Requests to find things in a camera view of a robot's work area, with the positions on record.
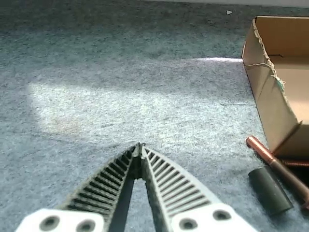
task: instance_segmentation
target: ribbed gripper pad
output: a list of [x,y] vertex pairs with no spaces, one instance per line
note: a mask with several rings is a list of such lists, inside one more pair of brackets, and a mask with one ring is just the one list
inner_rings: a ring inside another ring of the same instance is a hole
[[142,158],[143,179],[156,231],[171,231],[173,216],[210,204],[209,190],[181,166],[146,147],[142,148]]
[[128,177],[134,149],[135,146],[109,161],[88,178],[60,208],[99,213],[108,226]]

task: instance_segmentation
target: cardboard box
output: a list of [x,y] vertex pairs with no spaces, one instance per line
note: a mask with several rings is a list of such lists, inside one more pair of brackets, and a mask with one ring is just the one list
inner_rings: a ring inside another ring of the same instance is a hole
[[242,53],[268,147],[309,159],[309,18],[259,16]]

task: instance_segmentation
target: screw hole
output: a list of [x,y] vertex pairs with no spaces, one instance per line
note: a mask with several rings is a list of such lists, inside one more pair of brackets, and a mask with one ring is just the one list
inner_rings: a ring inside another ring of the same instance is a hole
[[229,220],[231,215],[224,210],[217,210],[213,213],[213,218],[217,221]]
[[95,229],[95,222],[92,220],[85,220],[79,223],[76,232],[92,232]]
[[47,217],[40,223],[40,229],[42,231],[52,231],[58,226],[59,222],[60,218],[58,216]]
[[197,222],[190,218],[184,218],[180,221],[179,226],[182,230],[192,230],[197,227]]

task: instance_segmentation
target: floor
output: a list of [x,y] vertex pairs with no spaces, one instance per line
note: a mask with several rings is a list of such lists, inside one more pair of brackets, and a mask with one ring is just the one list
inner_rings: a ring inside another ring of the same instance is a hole
[[[0,3],[0,230],[54,207],[136,142],[191,172],[258,231],[308,231],[294,209],[269,218],[248,183],[265,142],[241,51],[256,15],[308,9],[120,0]],[[137,181],[126,232],[155,231]]]

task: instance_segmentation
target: copper threaded rod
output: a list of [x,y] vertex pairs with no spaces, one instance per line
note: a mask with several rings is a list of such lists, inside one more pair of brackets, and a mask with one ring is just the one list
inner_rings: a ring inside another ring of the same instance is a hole
[[298,179],[280,160],[254,136],[249,136],[246,143],[260,158],[262,158],[281,178],[295,190],[295,192],[305,201],[304,208],[309,209],[309,188]]
[[302,168],[309,168],[309,161],[298,161],[298,160],[289,160],[289,159],[282,159],[281,162],[288,167],[302,167]]

